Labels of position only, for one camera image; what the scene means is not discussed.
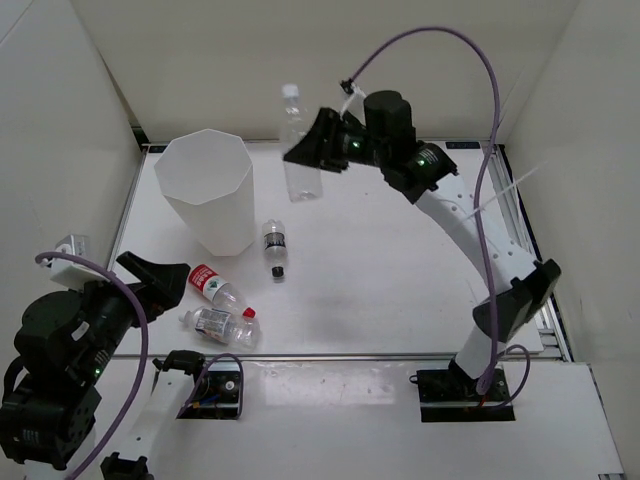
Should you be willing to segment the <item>clear unlabelled plastic bottle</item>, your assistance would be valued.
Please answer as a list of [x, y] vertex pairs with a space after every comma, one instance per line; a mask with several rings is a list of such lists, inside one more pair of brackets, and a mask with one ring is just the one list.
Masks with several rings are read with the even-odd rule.
[[323, 195], [320, 171], [306, 164], [304, 147], [298, 147], [309, 128], [308, 113], [301, 100], [299, 87], [294, 83], [284, 84], [281, 94], [284, 117], [280, 146], [289, 200], [302, 202], [319, 199]]

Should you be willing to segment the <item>black label plastic bottle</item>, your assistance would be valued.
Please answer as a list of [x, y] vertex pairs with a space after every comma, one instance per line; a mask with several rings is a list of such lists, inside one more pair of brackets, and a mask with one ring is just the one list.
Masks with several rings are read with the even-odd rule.
[[269, 219], [262, 227], [264, 257], [275, 281], [285, 278], [285, 267], [288, 261], [286, 231], [279, 220]]

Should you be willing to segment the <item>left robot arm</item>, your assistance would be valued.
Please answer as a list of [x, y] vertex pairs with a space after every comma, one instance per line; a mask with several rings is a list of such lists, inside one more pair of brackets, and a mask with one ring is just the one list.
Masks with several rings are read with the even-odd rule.
[[[22, 315], [14, 338], [18, 356], [4, 376], [1, 448], [23, 466], [48, 466], [51, 479], [77, 479], [138, 395], [149, 353], [149, 326], [180, 304], [190, 268], [125, 252], [117, 261], [136, 279], [126, 284], [114, 272], [64, 251], [43, 252], [35, 260], [62, 288], [33, 301]], [[133, 385], [102, 439], [89, 447], [101, 402], [97, 384], [131, 329], [140, 332]]]

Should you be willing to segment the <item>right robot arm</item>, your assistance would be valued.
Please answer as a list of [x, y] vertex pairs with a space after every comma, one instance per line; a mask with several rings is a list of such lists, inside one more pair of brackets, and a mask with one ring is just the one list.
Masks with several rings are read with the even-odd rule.
[[385, 182], [435, 221], [481, 275], [489, 295], [473, 312], [474, 327], [450, 363], [449, 387], [460, 399], [485, 394], [497, 360], [523, 325], [544, 306], [560, 278], [495, 227], [474, 202], [455, 162], [438, 145], [420, 141], [410, 104], [396, 91], [364, 100], [363, 121], [323, 107], [309, 127], [285, 144], [287, 163], [341, 173], [350, 164], [376, 167]]

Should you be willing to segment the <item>white octagonal bin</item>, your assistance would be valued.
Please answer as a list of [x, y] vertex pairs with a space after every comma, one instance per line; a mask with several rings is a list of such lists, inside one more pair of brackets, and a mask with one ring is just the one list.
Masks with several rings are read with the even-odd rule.
[[236, 256], [253, 243], [253, 163], [240, 137], [205, 129], [175, 138], [154, 170], [164, 198], [212, 255]]

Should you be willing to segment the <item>red label plastic bottle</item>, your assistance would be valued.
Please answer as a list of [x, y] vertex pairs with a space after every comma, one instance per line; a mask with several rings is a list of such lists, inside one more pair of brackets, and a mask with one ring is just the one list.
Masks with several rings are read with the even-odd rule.
[[255, 310], [249, 306], [241, 292], [211, 267], [205, 264], [196, 266], [189, 274], [188, 282], [215, 309], [239, 315], [249, 320], [255, 319]]

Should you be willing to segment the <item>white cap crushed bottle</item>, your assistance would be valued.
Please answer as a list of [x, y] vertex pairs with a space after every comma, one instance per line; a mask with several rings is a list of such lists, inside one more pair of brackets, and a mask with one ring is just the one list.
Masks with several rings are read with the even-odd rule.
[[186, 311], [179, 321], [207, 339], [246, 351], [255, 350], [261, 336], [257, 322], [214, 308]]

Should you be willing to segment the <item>blue label sticker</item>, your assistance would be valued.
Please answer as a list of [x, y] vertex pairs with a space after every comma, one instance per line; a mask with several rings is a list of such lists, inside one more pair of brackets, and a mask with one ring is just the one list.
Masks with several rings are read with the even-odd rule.
[[477, 141], [446, 141], [446, 148], [450, 150], [476, 150], [480, 149], [480, 143]]

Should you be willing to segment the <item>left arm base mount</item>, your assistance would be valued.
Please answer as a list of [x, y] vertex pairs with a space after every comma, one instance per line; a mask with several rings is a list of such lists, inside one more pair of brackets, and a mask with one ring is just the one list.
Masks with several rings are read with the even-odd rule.
[[178, 415], [181, 420], [238, 420], [244, 377], [231, 361], [214, 363], [204, 375], [189, 406]]

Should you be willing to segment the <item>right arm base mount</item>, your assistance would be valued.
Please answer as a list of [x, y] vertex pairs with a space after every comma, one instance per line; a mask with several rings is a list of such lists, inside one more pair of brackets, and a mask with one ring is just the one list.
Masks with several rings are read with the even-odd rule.
[[409, 377], [418, 389], [422, 423], [512, 422], [516, 420], [504, 370], [497, 368], [491, 387], [479, 395], [458, 383], [448, 369], [418, 370]]

